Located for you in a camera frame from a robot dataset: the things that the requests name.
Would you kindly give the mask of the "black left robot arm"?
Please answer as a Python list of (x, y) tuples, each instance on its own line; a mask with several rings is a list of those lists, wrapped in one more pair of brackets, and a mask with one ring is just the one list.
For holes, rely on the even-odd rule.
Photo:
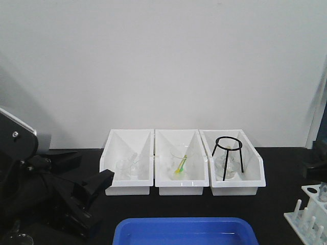
[(112, 185), (115, 173), (106, 169), (78, 181), (61, 176), (79, 168), (81, 160), (82, 155), (76, 151), (16, 161), (1, 155), (1, 218), (12, 221), (41, 209), (54, 228), (83, 238), (94, 236), (101, 219), (89, 209), (98, 195)]

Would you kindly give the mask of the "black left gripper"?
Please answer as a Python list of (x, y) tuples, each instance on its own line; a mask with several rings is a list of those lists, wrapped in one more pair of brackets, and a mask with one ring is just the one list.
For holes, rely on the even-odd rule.
[(106, 169), (75, 182), (60, 176), (78, 168), (81, 159), (79, 152), (65, 151), (17, 161), (15, 218), (25, 222), (50, 218), (61, 206), (61, 218), (70, 231), (85, 239), (93, 237), (102, 220), (92, 214), (90, 208), (97, 197), (112, 185), (115, 173)]

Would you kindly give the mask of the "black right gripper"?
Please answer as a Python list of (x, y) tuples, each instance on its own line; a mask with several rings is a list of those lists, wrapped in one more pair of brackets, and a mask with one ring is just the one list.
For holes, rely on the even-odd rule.
[(303, 176), (308, 180), (326, 183), (326, 140), (314, 141), (312, 148), (307, 150)]

